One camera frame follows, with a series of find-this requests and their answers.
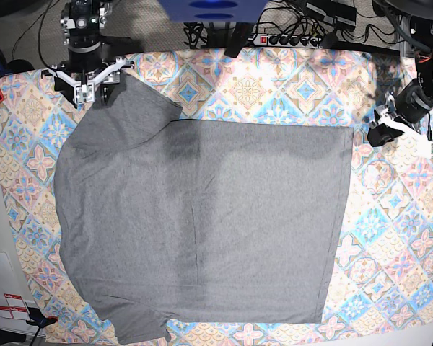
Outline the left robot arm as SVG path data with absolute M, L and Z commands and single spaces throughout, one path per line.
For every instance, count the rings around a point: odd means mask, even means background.
M 431 120 L 427 121 L 426 134 L 421 133 L 421 122 L 425 117 L 430 118 L 433 110 L 433 20 L 416 18 L 418 27 L 405 31 L 390 12 L 385 16 L 414 49 L 417 77 L 398 94 L 385 93 L 385 102 L 375 108 L 367 140 L 376 148 L 406 134 L 422 146 L 431 148 Z

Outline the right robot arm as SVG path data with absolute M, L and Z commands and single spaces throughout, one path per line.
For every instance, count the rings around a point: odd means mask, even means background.
M 70 1 L 61 11 L 69 59 L 45 64 L 41 75 L 53 77 L 54 90 L 75 108 L 95 102 L 97 93 L 106 105 L 121 82 L 121 72 L 134 68 L 134 62 L 125 55 L 114 54 L 116 48 L 125 48 L 131 40 L 101 34 L 111 12 L 111 1 L 83 0 Z

